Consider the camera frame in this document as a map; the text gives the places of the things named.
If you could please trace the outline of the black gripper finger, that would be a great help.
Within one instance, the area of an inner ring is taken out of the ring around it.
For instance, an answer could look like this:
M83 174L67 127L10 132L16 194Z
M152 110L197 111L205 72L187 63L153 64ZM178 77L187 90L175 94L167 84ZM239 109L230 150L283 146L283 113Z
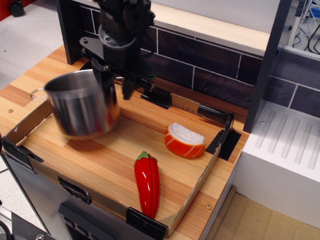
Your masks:
M92 58L91 64L96 81L104 93L105 102L115 105L115 84L113 72L104 64L101 64L101 62L96 58Z
M129 100L133 92L140 88L140 85L135 78L127 77L122 83L122 94L124 100Z

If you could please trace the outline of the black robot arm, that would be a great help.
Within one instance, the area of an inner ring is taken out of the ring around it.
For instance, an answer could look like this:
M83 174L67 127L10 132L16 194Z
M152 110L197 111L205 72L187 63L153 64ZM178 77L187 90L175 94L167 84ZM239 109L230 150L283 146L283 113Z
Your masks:
M82 54L91 61L97 81L104 72L123 77L122 94L129 100L133 91L151 92L156 72L146 59L155 52L155 43L147 33L155 14L149 0L99 0L101 25L98 38L82 37Z

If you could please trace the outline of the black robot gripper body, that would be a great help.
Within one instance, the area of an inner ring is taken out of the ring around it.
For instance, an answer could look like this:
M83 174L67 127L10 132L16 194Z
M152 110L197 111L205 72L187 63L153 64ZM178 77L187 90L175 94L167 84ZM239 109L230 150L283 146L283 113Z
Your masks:
M117 41L99 27L98 38L81 37L79 43L86 58L97 59L116 75L121 76L123 81L125 78L136 79L139 89L151 91L155 86L157 74L146 62L152 53L141 54L143 35L144 33L141 33L124 41Z

